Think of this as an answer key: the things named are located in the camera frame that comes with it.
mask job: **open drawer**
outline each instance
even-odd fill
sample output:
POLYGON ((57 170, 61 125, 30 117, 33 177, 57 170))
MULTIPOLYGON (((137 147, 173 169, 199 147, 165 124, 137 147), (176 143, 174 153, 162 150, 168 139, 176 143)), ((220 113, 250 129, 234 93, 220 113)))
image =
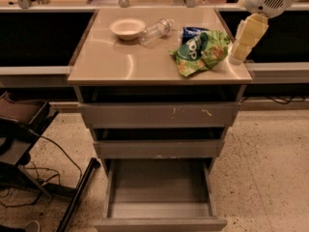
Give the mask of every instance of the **open drawer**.
POLYGON ((98 231, 221 231, 202 159, 114 159, 98 231))
POLYGON ((216 158, 227 128, 95 130, 101 159, 216 158))

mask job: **white bowl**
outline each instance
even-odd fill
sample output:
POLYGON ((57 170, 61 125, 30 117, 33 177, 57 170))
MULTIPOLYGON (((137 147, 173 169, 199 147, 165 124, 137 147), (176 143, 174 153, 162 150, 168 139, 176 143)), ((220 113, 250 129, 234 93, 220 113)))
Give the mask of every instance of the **white bowl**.
POLYGON ((124 41, 135 40, 138 33, 145 28, 146 24, 140 19, 124 18, 118 19, 109 25, 109 29, 124 41))

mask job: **black cable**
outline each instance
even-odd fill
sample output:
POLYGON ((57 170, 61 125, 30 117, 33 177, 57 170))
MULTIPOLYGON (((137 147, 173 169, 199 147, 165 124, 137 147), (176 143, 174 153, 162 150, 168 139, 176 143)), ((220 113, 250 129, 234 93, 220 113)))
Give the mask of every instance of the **black cable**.
POLYGON ((244 97, 244 98, 240 101, 240 103, 243 103, 243 102, 245 102, 245 101, 247 101, 247 100, 249 100, 249 97, 244 97))
POLYGON ((0 195, 0 198, 6 198, 6 197, 8 197, 9 196, 9 194, 10 194, 10 188, 5 188, 8 192, 5 194, 5 195, 0 195))
POLYGON ((305 102, 306 98, 304 96, 300 96, 300 97, 301 97, 301 100, 295 100, 296 96, 289 97, 288 99, 281 98, 281 97, 276 97, 276 98, 266 97, 266 98, 272 100, 273 102, 279 103, 279 104, 289 104, 291 102, 305 102))
POLYGON ((38 172, 38 170, 46 170, 46 171, 53 171, 53 172, 56 172, 55 176, 58 176, 58 183, 59 185, 61 186, 61 180, 60 180, 60 173, 59 171, 57 171, 56 169, 51 169, 51 168, 48 168, 48 167, 37 167, 34 163, 32 163, 35 167, 25 167, 25 169, 28 169, 28 170, 36 170, 38 172))
POLYGON ((60 174, 57 173, 57 174, 54 174, 54 175, 50 176, 47 180, 45 180, 45 183, 47 184, 52 178, 55 178, 55 177, 57 177, 57 176, 58 176, 58 178, 59 178, 59 180, 60 180, 60 174))
POLYGON ((79 170, 79 181, 78 181, 78 183, 79 183, 80 180, 81 180, 81 178, 82 178, 82 175, 83 175, 82 170, 81 170, 81 168, 76 164, 76 162, 67 154, 67 152, 66 152, 58 143, 56 143, 56 142, 53 141, 52 139, 50 139, 50 138, 48 138, 48 137, 45 137, 45 136, 43 136, 43 135, 39 135, 39 134, 35 133, 34 131, 32 131, 32 130, 30 130, 30 129, 29 129, 29 132, 31 132, 32 134, 34 134, 34 135, 37 136, 37 137, 43 138, 43 139, 45 139, 45 140, 51 142, 52 144, 56 145, 56 146, 58 147, 58 149, 60 149, 60 150, 66 155, 66 157, 70 160, 70 162, 72 162, 72 163, 77 167, 77 169, 79 170))
POLYGON ((6 205, 0 200, 0 205, 2 205, 5 208, 18 208, 18 207, 24 207, 24 206, 31 206, 31 205, 35 205, 39 201, 41 196, 42 196, 42 192, 40 192, 38 196, 32 202, 26 203, 26 204, 18 204, 18 205, 6 205))

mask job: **chip bag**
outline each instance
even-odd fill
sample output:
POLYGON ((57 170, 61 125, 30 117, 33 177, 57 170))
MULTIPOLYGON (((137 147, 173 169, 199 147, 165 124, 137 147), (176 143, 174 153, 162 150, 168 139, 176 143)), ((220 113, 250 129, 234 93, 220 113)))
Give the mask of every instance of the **chip bag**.
POLYGON ((229 43, 227 34, 210 30, 195 36, 170 54, 176 58, 179 72, 189 76, 215 67, 228 55, 229 43))

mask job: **drawer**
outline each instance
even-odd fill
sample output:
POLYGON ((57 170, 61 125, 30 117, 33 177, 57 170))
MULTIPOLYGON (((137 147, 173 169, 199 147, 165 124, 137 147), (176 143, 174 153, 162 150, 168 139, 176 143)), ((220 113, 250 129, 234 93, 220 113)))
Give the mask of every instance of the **drawer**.
POLYGON ((114 159, 98 231, 221 231, 202 159, 114 159))
POLYGON ((88 128, 196 128, 232 126, 238 102, 84 103, 88 128))
POLYGON ((101 159, 216 158, 227 128, 99 130, 101 159))

